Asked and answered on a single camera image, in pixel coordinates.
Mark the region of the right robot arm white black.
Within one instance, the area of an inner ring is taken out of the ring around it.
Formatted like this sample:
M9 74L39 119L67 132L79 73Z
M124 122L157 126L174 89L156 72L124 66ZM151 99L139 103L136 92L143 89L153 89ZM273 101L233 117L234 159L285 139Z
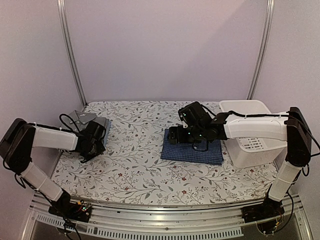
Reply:
M262 138L284 141L287 154L274 182L270 185L265 202L259 206L262 218L269 218L278 210L280 202L302 168L312 158L312 133L301 111L291 107L285 113L240 114L233 110L220 112L214 117L194 102L178 111L185 126L172 126L168 131L170 144L194 144L201 141Z

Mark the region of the light blue shirt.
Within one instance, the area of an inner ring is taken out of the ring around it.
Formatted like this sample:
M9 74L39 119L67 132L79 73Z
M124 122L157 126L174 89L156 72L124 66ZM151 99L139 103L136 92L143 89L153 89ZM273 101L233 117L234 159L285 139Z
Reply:
M107 145L107 140L108 140L108 135L109 135L109 132L110 132L110 128L111 128L111 121L107 118L106 119L106 123L105 123L105 134L104 134L104 137L103 137L103 146L105 147Z

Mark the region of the grey shirt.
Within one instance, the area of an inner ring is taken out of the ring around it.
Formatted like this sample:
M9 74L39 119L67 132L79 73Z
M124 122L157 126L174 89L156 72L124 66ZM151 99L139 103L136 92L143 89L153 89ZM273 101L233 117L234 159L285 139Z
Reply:
M67 117L65 123L68 127L71 127L72 130L77 131L77 127L80 131L84 130L89 122L93 121L105 127L106 132L110 130L111 122L108 118L99 117L95 113L82 112L74 110L69 114L69 117L72 118L74 123Z

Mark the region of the blue checked long sleeve shirt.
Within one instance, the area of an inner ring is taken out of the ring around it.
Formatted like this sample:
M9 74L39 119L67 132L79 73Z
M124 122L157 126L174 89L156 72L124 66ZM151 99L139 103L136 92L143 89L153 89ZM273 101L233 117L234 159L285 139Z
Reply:
M169 129L165 129L161 159L189 163L199 163L221 166L224 158L220 140L214 140L207 145L206 141L201 143L177 143L170 144Z

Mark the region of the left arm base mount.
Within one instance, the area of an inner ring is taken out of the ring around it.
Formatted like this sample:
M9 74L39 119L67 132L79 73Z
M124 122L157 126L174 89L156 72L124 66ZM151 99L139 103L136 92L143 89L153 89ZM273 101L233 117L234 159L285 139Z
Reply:
M81 201L53 201L48 210L49 214L69 220L88 223L92 214L92 205Z

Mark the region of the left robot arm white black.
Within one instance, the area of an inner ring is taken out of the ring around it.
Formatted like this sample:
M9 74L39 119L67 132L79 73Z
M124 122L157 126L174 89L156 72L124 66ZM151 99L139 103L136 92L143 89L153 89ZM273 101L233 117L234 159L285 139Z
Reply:
M74 205L66 200L70 195L33 163L32 150L48 148L76 152L84 161L90 161L105 151L106 135L106 126L94 120L81 131L73 132L16 118L0 141L0 156L10 171L55 202L55 209L63 217L70 217L75 211Z

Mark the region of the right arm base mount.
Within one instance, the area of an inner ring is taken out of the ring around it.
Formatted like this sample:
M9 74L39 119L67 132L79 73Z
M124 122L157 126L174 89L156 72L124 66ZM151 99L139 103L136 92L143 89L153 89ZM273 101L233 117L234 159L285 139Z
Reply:
M282 201L275 201L269 198L265 198L262 203L241 208L241 217L245 223L273 218L284 213Z

